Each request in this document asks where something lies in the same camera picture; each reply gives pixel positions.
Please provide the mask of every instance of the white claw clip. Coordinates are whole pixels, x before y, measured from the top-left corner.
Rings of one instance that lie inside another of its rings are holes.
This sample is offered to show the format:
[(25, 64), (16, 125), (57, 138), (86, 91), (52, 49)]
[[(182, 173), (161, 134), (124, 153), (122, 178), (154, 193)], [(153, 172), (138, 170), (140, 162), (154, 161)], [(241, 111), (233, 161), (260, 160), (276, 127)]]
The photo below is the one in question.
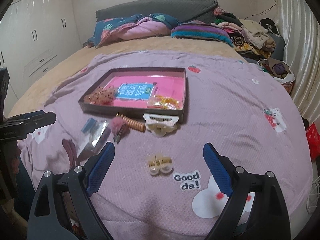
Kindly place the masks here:
[(157, 137), (163, 137), (166, 133), (176, 130), (179, 120), (178, 116), (159, 114), (144, 114), (143, 118), (146, 120), (146, 129)]

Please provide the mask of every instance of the strawberry print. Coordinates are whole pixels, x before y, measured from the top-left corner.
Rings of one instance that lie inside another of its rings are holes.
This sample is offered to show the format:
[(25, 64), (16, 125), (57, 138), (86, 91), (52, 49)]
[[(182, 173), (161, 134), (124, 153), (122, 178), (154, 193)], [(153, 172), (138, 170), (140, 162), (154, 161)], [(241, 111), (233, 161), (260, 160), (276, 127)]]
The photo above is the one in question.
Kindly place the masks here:
[(190, 71), (192, 71), (194, 73), (200, 73), (201, 72), (200, 68), (197, 68), (197, 67), (195, 67), (193, 65), (189, 66), (188, 70), (190, 70)]
[(264, 116), (269, 121), (271, 127), (273, 129), (275, 129), (276, 128), (276, 122), (273, 122), (274, 118), (272, 116), (272, 113), (268, 109), (264, 110)]
[(80, 70), (80, 73), (84, 73), (88, 70), (88, 67), (83, 68), (82, 70)]

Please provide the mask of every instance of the claw hair clip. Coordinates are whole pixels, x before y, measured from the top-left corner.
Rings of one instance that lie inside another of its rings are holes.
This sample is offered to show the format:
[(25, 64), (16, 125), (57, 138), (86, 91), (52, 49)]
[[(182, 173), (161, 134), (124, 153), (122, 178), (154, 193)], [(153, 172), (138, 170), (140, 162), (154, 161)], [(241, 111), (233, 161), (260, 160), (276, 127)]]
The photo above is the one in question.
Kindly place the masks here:
[(160, 171), (164, 174), (170, 173), (173, 169), (172, 159), (163, 157), (161, 154), (155, 154), (148, 158), (148, 168), (152, 176), (157, 175)]
[(154, 136), (162, 137), (166, 133), (173, 132), (177, 129), (178, 116), (144, 114), (146, 120), (145, 126), (148, 131), (151, 131)]

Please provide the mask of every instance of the hair clip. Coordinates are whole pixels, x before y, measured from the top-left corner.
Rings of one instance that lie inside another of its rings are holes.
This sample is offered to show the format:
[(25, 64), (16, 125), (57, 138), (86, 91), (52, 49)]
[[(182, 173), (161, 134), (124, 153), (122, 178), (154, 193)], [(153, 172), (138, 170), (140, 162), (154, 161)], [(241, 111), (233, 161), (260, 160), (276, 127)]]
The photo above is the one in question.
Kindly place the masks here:
[(163, 157), (161, 154), (155, 154), (148, 158), (148, 168), (150, 174), (155, 176), (161, 171), (162, 173), (170, 173), (173, 169), (172, 159)]
[(130, 119), (124, 116), (123, 114), (120, 115), (119, 113), (116, 116), (121, 117), (131, 129), (134, 129), (140, 132), (146, 131), (146, 126), (144, 125), (144, 122), (139, 122), (139, 121)]
[(119, 143), (121, 134), (128, 130), (128, 125), (121, 117), (116, 116), (111, 120), (111, 131), (114, 135), (112, 138), (115, 143)]
[(158, 114), (144, 114), (143, 118), (146, 120), (146, 128), (151, 131), (154, 136), (162, 137), (166, 133), (173, 132), (177, 129), (178, 116), (158, 115)]

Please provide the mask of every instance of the pile of clothes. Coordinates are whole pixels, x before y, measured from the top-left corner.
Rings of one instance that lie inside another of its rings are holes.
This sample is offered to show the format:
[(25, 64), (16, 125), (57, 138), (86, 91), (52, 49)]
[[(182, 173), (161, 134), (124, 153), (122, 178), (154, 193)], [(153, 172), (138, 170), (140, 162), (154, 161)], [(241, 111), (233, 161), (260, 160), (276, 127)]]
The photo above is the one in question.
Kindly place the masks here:
[(276, 47), (269, 30), (252, 20), (237, 18), (233, 13), (216, 7), (213, 11), (216, 20), (211, 25), (223, 28), (229, 35), (234, 49), (243, 57), (254, 60), (266, 59)]
[(295, 77), (290, 67), (283, 61), (274, 58), (261, 59), (257, 62), (257, 67), (269, 73), (274, 80), (278, 81), (290, 94), (294, 86)]

